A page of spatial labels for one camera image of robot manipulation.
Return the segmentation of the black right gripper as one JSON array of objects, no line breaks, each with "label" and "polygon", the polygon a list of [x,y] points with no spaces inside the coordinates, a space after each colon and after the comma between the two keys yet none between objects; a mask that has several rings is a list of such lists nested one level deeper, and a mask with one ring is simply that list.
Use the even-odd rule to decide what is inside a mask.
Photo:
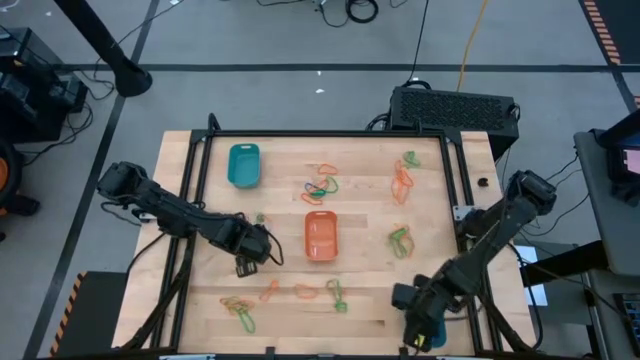
[{"label": "black right gripper", "polygon": [[[447,308],[447,290],[441,274],[434,274],[432,277],[417,275],[415,279],[419,280],[419,284],[411,286],[417,288],[416,294],[410,307],[403,310],[403,342],[421,352],[429,352],[432,349],[431,338],[436,334],[438,324],[444,318]],[[425,336],[421,348],[414,344],[418,334]]]}]

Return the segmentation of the blue plastic basket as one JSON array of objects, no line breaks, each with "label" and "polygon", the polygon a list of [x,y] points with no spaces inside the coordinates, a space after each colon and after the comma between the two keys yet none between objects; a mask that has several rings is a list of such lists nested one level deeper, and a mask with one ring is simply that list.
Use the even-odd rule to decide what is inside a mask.
[{"label": "blue plastic basket", "polygon": [[446,322],[442,319],[437,328],[436,334],[431,338],[431,346],[433,349],[441,348],[446,344],[447,341],[447,333],[446,333]]}]

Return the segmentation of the teal plastic basket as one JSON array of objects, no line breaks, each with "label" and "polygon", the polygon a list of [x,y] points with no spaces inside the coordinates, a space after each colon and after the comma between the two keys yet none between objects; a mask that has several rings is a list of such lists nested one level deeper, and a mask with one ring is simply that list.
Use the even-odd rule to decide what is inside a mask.
[{"label": "teal plastic basket", "polygon": [[254,188],[261,175],[260,148],[254,143],[235,144],[230,148],[227,178],[236,188]]}]

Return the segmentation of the orange plastic basket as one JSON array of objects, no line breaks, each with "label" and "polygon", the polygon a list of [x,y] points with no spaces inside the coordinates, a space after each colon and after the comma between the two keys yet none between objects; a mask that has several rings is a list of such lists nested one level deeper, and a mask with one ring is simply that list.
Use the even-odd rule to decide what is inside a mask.
[{"label": "orange plastic basket", "polygon": [[305,254],[310,261],[333,261],[339,253],[337,215],[331,211],[312,211],[305,216]]}]

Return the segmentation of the black desk support bar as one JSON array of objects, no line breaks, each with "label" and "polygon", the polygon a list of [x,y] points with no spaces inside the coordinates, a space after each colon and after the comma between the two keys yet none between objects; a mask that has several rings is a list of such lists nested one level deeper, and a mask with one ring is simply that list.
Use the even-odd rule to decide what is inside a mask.
[{"label": "black desk support bar", "polygon": [[608,270],[609,262],[602,241],[594,241],[566,252],[552,255],[521,268],[525,285],[538,285],[590,270]]}]

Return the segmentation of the black hazard-striped floor mat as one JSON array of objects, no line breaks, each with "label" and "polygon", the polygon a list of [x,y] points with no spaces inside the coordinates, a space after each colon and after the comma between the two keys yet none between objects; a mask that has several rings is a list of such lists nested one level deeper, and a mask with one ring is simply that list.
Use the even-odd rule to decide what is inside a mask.
[{"label": "black hazard-striped floor mat", "polygon": [[76,275],[49,350],[50,357],[108,352],[126,286],[126,274],[81,272]]},{"label": "black hazard-striped floor mat", "polygon": [[640,66],[640,0],[580,0],[605,58]]}]

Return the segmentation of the black pole stand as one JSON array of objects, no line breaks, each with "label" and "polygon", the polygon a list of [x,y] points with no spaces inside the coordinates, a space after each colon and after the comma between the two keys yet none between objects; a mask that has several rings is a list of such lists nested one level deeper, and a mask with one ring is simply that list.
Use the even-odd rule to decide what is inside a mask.
[{"label": "black pole stand", "polygon": [[152,85],[151,75],[125,55],[105,24],[86,0],[54,0],[99,57],[111,68],[122,97],[134,97]]}]

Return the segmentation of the black computer tower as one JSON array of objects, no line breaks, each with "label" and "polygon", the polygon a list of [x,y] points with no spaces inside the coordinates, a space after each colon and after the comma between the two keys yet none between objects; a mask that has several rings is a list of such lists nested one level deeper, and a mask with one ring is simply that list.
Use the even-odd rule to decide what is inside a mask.
[{"label": "black computer tower", "polygon": [[519,138],[520,107],[512,97],[396,87],[390,100],[390,130],[484,131],[493,158]]}]

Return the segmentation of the grey desk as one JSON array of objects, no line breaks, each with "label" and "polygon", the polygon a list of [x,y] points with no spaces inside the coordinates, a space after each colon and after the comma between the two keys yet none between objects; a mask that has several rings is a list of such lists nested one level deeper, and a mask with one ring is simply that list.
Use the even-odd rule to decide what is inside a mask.
[{"label": "grey desk", "polygon": [[640,204],[632,207],[612,195],[606,150],[593,133],[578,132],[573,140],[609,268],[640,276]]}]

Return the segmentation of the black keyboard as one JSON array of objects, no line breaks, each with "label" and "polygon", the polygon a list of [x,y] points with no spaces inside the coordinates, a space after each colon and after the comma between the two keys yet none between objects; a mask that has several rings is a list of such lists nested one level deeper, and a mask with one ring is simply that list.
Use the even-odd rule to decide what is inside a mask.
[{"label": "black keyboard", "polygon": [[624,314],[624,328],[633,353],[640,357],[640,293],[614,293],[618,309]]}]

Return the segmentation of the black orange floor machine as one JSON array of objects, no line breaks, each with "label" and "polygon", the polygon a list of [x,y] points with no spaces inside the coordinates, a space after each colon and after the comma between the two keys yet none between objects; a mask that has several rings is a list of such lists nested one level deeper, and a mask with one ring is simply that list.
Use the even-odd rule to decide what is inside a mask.
[{"label": "black orange floor machine", "polygon": [[19,193],[23,163],[23,155],[0,137],[0,216],[32,216],[39,210],[39,201]]}]

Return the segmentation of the black equipment cart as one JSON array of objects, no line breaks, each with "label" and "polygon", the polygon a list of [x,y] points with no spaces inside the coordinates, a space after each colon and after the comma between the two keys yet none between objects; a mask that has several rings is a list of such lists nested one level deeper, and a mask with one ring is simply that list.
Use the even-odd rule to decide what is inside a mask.
[{"label": "black equipment cart", "polygon": [[14,144],[54,141],[78,113],[88,87],[29,28],[0,28],[0,137]]}]

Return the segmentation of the black laptop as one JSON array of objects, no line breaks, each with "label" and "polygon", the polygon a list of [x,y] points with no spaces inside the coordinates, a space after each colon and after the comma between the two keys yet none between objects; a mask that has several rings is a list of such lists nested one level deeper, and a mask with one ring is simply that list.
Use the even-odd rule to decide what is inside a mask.
[{"label": "black laptop", "polygon": [[640,204],[640,109],[596,136],[605,150],[612,195],[629,206]]}]

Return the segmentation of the black aluminium table frame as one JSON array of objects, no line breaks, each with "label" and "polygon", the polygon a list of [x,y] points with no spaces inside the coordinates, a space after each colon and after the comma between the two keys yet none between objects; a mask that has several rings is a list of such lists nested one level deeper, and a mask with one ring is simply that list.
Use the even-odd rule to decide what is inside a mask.
[{"label": "black aluminium table frame", "polygon": [[[167,311],[162,343],[176,342],[182,353],[218,356],[249,357],[273,348],[279,355],[397,357],[404,325],[390,303],[393,285],[410,282],[417,273],[431,274],[456,254],[454,203],[471,199],[488,207],[501,196],[486,134],[465,132],[461,140],[467,182],[457,168],[444,167],[439,139],[426,134],[222,130],[205,150],[195,132],[166,132],[150,168],[154,180],[171,192],[186,190],[211,211],[263,213],[284,262],[267,263],[242,279],[230,255],[198,239],[185,306]],[[227,178],[230,148],[243,143],[260,148],[261,175],[254,188],[236,188]],[[391,183],[394,164],[404,165],[407,151],[416,153],[421,166],[407,168],[414,186],[399,205]],[[322,204],[337,215],[339,253],[331,262],[313,262],[304,251],[304,219],[312,207],[300,195],[306,183],[319,180],[317,169],[324,163],[339,170],[339,190]],[[415,249],[398,259],[388,236],[404,226]],[[326,288],[334,278],[343,288],[346,313],[335,310]],[[261,302],[272,280],[279,281],[279,290]],[[318,296],[298,298],[296,284],[316,287]],[[255,303],[254,334],[219,302],[231,296]]]}]

